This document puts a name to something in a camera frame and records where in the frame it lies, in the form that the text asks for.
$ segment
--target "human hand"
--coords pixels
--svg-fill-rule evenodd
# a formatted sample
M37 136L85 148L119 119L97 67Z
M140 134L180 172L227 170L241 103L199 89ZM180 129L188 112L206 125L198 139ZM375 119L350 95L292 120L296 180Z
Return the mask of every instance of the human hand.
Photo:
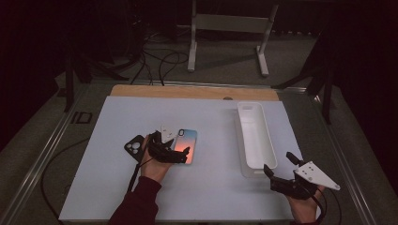
M320 191L323 191L325 187L318 186L318 189ZM316 193L314 194L314 196L318 200L322 195L322 193L319 190L317 190ZM309 198L307 200L298 200L290 196L286 196L286 199L289 201L293 218L297 223L316 222L316 209L318 205L312 198Z
M148 138L149 136L145 137L144 144L146 144ZM147 149L145 149L144 157L141 163L141 175L155 180L158 183L163 180L169 168L173 166L173 163L159 162L156 159L152 158L152 156L149 155Z

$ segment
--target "metal frame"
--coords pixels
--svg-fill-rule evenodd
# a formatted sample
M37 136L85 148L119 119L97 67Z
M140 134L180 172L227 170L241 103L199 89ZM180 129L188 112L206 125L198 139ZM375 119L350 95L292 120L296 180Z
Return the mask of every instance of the metal frame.
M14 197L12 198L10 204L7 209L4 211L3 215L0 217L1 225L14 224L18 218L18 215L23 210L27 200L33 192L36 184L38 183L41 174L43 173L45 167L49 163L51 157L53 156L56 147L64 135L65 130L67 129L70 119L73 116L73 110L75 109L79 99L84 95L87 91L87 84L83 84L83 86L76 93L77 100L71 102L72 104L69 107L69 111L64 112L60 121L58 122L54 132L51 137L47 141L46 145L40 152L40 155L36 159L35 163L29 169L25 178L22 181L22 184L15 192Z
M330 123L328 123L328 121L326 121L324 118L324 114L322 112L322 103L319 96L314 98L313 106L318 118L325 128L325 131L328 133L329 139L334 149L332 153L336 159L337 165L340 168L342 177L345 180L348 191L350 192L351 198L357 207L358 214L360 215L363 224L377 225L378 222L376 221L375 216L369 207L369 203L367 203L365 195L360 188L360 184L358 183L355 174L352 172L351 167L349 166L349 163L344 155L343 148L337 141L336 135Z
M268 67L264 50L267 46L269 34L275 19L278 5L273 5L268 18L257 17L238 17L225 15L209 15L196 13L196 0L192 0L192 18L191 18L191 46L188 60L188 71L195 71L196 48L195 40L196 29L219 30L219 31L238 31L264 34L260 46L257 46L257 58L261 69L261 75L267 77Z

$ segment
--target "wooden edge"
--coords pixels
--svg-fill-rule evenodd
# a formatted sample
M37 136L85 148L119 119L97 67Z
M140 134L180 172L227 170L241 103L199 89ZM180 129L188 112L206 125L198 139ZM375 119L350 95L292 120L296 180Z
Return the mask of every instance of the wooden edge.
M110 96L148 98L204 98L278 101L272 89L246 87L152 86L118 84Z

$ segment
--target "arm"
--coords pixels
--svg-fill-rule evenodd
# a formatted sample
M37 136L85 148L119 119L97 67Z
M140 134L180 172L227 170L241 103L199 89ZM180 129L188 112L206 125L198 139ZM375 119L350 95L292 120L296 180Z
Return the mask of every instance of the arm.
M161 189L161 181L172 165L158 162L145 151L138 184L133 192L126 194L111 216L109 224L155 224L155 216L158 213L156 196Z
M319 187L320 191L323 191L325 187ZM315 197L317 199L320 198L321 192L317 191L315 193ZM293 218L295 219L294 222L292 222L292 225L295 224L308 224L308 225L317 225L318 223L316 222L316 209L317 209L317 204L314 202L313 199L307 199L307 200L297 200L294 199L290 196L286 196L287 200L289 201L290 208L292 210L292 215Z

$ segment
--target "metal stand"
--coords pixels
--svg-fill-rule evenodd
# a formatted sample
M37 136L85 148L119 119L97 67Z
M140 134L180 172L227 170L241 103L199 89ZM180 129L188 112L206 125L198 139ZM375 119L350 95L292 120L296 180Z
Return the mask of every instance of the metal stand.
M77 78L82 83L90 83L92 76L88 66L101 71L103 74L117 81L127 81L129 78L120 76L119 74L111 71L101 63L96 62L85 54L81 53L68 39L66 43L66 58L65 58L65 74L66 74L66 93L67 104L64 112L68 112L74 102L74 81L73 75L76 74Z
M271 88L285 89L292 84L312 77L311 82L308 84L305 91L309 96L316 96L322 90L322 87L324 87L322 115L326 122L330 124L329 109L331 103L331 88L333 84L334 69L336 68L334 55L335 53L329 46L327 35L321 34L300 74L286 82L272 85Z
M278 5L274 5L268 18L198 14L196 13L196 0L192 0L191 47L188 60L188 71L195 71L197 47L195 35L197 29L237 31L264 34L263 41L260 46L257 46L256 52L261 68L261 75L267 77L268 67L264 56L264 50L268 42L277 10Z

